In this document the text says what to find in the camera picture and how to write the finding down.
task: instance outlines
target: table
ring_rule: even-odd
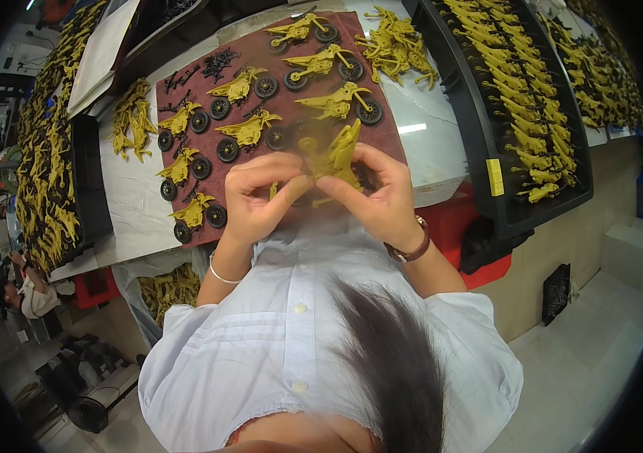
[[[157,123],[156,82],[230,41],[288,17],[290,13],[304,12],[312,5],[317,5],[318,11],[356,11],[365,35],[379,25],[379,19],[363,15],[364,12],[376,13],[373,5],[389,9],[401,18],[409,17],[401,2],[395,0],[323,0],[296,6],[284,5],[254,14],[221,28],[146,77],[153,87],[146,97],[151,103],[150,120]],[[428,58],[436,67],[429,55]],[[417,207],[449,199],[468,174],[452,105],[441,88],[429,91],[425,83],[416,85],[414,78],[418,76],[413,70],[403,74],[404,88],[385,75],[381,77],[382,90],[406,151],[416,188]],[[91,114],[102,111],[110,102],[112,99],[101,100]],[[111,109],[98,117],[102,177],[114,234],[96,243],[93,249],[85,251],[71,263],[57,268],[50,277],[52,281],[180,246],[172,234],[175,220],[168,217],[172,213],[171,203],[163,200],[159,193],[161,178],[156,173],[163,169],[163,163],[156,137],[151,134],[147,149],[153,152],[153,156],[146,157],[145,163],[140,163],[132,153],[126,162],[115,155],[111,139],[108,139],[112,132],[111,121]]]

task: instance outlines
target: cable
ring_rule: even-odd
[[[47,41],[50,44],[52,44],[52,50],[54,50],[54,43],[53,43],[53,41],[51,39],[42,38],[41,36],[37,36],[31,30],[27,31],[27,36],[31,36],[32,38],[37,38],[37,39],[44,39],[45,41]]]
[[[113,389],[113,390],[117,390],[117,396],[116,396],[116,398],[120,395],[120,389],[119,389],[119,388],[117,388],[117,387],[111,387],[111,386],[109,386],[109,385],[106,385],[106,386],[104,386],[104,387],[97,387],[96,389],[94,389],[93,391],[91,391],[91,392],[89,393],[89,395],[87,395],[87,398],[91,397],[92,395],[94,395],[94,393],[95,393],[96,391],[98,391],[98,390],[102,390],[103,388],[111,388],[111,389]]]

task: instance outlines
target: woman's right hand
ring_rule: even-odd
[[[362,162],[376,173],[376,192],[370,196],[356,191],[338,177],[324,176],[316,185],[345,205],[365,230],[402,253],[412,253],[424,241],[424,231],[414,214],[412,180],[407,165],[377,148],[357,143],[354,162]]]

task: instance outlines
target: bracelet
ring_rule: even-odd
[[[215,271],[215,270],[213,270],[213,255],[214,255],[214,254],[215,254],[215,252],[213,252],[212,254],[210,254],[210,256],[208,257],[208,267],[210,268],[210,272],[212,272],[212,273],[213,273],[213,275],[214,275],[214,276],[216,276],[216,278],[217,278],[218,280],[220,280],[220,281],[224,282],[225,284],[228,284],[228,285],[237,285],[237,284],[240,284],[240,283],[241,283],[241,280],[238,280],[238,281],[226,280],[225,278],[220,277],[220,276],[216,273],[216,271]]]

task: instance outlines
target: wristwatch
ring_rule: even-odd
[[[422,227],[422,230],[424,230],[424,240],[422,241],[422,245],[420,245],[419,248],[417,248],[412,253],[404,254],[398,249],[390,246],[388,243],[384,243],[384,246],[389,252],[389,256],[401,263],[414,261],[415,259],[424,255],[424,252],[429,248],[429,231],[427,231],[427,222],[425,222],[424,219],[418,215],[415,215],[415,217],[417,219],[417,223],[419,223],[419,225]]]

